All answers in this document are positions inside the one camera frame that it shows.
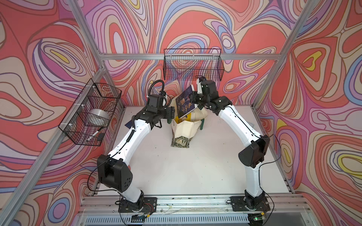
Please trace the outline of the dark portrait cover book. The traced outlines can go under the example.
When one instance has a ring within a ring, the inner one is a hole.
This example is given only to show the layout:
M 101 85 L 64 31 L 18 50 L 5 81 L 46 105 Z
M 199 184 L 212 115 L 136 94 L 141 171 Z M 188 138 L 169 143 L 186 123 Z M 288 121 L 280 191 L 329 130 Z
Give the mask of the dark portrait cover book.
M 197 107 L 197 104 L 192 103 L 190 99 L 190 95 L 194 91 L 194 86 L 190 85 L 176 98 L 175 102 L 179 119 L 185 117 Z

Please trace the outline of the cream canvas tote bag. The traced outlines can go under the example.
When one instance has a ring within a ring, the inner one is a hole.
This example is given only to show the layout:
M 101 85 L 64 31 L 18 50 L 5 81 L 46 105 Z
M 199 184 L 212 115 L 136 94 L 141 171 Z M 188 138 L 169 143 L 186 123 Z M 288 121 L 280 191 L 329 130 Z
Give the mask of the cream canvas tote bag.
M 189 148 L 189 144 L 197 131 L 203 130 L 208 113 L 205 108 L 200 110 L 196 107 L 184 118 L 179 119 L 176 105 L 176 99 L 178 97 L 179 95 L 171 101 L 171 106 L 175 107 L 175 117 L 170 122 L 172 126 L 171 147 Z

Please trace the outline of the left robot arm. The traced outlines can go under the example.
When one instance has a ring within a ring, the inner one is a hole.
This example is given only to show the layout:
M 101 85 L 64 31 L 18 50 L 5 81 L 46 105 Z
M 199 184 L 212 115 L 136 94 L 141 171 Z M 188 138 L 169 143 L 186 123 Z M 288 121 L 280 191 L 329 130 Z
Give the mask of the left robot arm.
M 98 180 L 110 189 L 116 190 L 131 203 L 142 202 L 143 192 L 133 184 L 130 161 L 142 140 L 154 127 L 162 127 L 162 119 L 174 117 L 166 93 L 149 94 L 146 106 L 131 119 L 131 127 L 121 142 L 107 155 L 97 159 Z

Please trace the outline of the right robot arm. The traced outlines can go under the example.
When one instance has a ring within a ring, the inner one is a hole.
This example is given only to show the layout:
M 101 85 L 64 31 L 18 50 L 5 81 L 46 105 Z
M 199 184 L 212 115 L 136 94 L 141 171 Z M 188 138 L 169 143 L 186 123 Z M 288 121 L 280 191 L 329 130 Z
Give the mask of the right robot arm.
M 216 83 L 212 80 L 198 78 L 197 91 L 190 94 L 190 99 L 192 103 L 209 109 L 223 119 L 240 138 L 245 147 L 238 154 L 246 171 L 245 202 L 250 208 L 256 206 L 265 198 L 265 192 L 260 185 L 259 170 L 270 138 L 253 129 L 226 96 L 219 96 Z

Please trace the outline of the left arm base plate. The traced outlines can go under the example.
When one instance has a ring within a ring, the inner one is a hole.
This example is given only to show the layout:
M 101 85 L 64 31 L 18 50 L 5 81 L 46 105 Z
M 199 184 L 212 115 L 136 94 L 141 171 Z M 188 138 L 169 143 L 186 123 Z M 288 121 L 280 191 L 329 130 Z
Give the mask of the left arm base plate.
M 143 213 L 152 214 L 156 211 L 156 197 L 141 197 L 138 202 L 130 202 L 124 198 L 115 202 L 119 213 Z

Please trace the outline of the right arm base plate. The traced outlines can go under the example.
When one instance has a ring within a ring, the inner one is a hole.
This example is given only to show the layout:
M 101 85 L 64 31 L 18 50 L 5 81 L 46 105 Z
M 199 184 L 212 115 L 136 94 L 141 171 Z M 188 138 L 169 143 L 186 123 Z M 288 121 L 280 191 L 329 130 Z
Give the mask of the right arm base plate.
M 251 196 L 231 196 L 230 201 L 234 212 L 268 212 L 271 210 L 269 202 L 264 195 L 256 198 Z

